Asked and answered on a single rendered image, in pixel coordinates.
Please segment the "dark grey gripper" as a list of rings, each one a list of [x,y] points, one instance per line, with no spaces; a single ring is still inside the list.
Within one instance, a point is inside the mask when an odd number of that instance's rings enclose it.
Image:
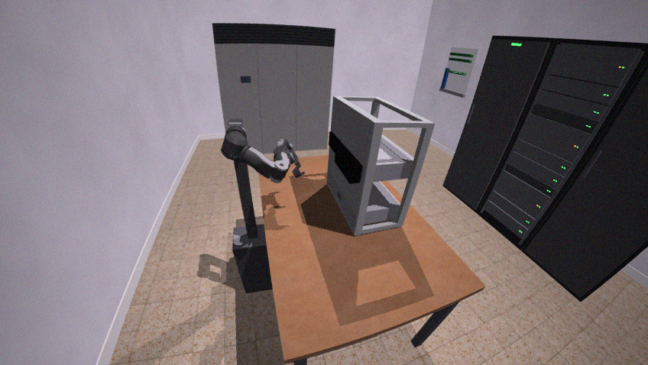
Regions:
[[[297,157],[297,155],[295,154],[295,151],[293,150],[293,148],[290,150],[290,154],[292,154],[292,158],[291,158],[291,160],[290,160],[290,161],[291,161],[291,164],[292,164],[292,163],[295,163],[295,165],[296,165],[296,167],[295,167],[294,170],[293,170],[293,174],[294,174],[294,176],[295,176],[296,178],[299,177],[299,176],[302,176],[303,174],[305,174],[305,172],[302,172],[302,173],[301,173],[301,172],[299,171],[299,168],[301,167],[301,165],[300,165],[299,160],[297,159],[298,157]],[[295,154],[295,155],[294,155],[294,154]],[[296,159],[295,159],[295,158],[296,158]]]

